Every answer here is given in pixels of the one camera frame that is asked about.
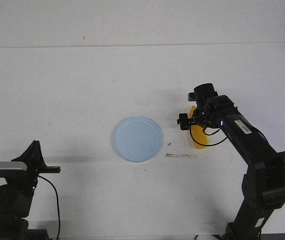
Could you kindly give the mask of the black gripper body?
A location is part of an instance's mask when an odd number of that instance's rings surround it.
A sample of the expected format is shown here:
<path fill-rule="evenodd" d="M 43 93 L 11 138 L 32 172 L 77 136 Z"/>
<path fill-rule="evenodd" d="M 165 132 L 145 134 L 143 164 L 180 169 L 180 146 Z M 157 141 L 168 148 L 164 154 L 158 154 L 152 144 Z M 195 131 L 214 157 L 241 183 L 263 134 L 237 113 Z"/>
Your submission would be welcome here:
<path fill-rule="evenodd" d="M 34 195 L 40 174 L 59 174 L 60 166 L 47 166 L 43 160 L 25 163 L 22 160 L 12 160 L 11 163 L 18 167 L 11 183 L 24 195 Z"/>
<path fill-rule="evenodd" d="M 195 109 L 192 111 L 191 117 L 188 117 L 187 113 L 180 113 L 178 115 L 177 124 L 181 130 L 189 130 L 193 125 L 203 128 L 208 127 L 211 124 L 211 120 L 206 112 Z"/>

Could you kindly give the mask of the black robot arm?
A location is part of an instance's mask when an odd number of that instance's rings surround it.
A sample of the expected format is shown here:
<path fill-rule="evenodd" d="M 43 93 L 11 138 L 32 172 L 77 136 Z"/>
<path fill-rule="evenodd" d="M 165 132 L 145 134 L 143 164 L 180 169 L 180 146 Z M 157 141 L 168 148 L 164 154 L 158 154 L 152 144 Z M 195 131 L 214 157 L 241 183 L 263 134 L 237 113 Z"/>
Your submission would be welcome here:
<path fill-rule="evenodd" d="M 30 214 L 38 179 L 58 174 L 59 166 L 45 164 L 41 144 L 34 140 L 17 158 L 0 161 L 0 240 L 48 240 L 46 229 L 30 229 Z"/>
<path fill-rule="evenodd" d="M 266 137 L 239 112 L 226 95 L 218 95 L 212 83 L 204 83 L 188 94 L 196 102 L 191 117 L 181 113 L 182 131 L 192 126 L 222 130 L 247 164 L 241 189 L 244 200 L 221 240 L 259 240 L 263 226 L 274 210 L 285 204 L 285 151 L 276 152 Z"/>

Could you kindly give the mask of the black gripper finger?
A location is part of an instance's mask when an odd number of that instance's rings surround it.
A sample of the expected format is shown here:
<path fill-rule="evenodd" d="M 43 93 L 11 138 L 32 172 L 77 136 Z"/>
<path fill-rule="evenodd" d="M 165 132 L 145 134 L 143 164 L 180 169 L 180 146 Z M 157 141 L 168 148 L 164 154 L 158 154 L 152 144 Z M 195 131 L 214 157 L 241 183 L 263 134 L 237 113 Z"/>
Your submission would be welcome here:
<path fill-rule="evenodd" d="M 11 161 L 30 164 L 35 146 L 36 146 L 36 140 L 33 140 L 32 143 L 28 146 L 28 148 L 20 156 L 12 159 Z"/>
<path fill-rule="evenodd" d="M 37 168 L 46 168 L 47 165 L 45 164 L 43 154 L 41 151 L 41 144 L 38 140 L 35 141 L 35 162 Z"/>

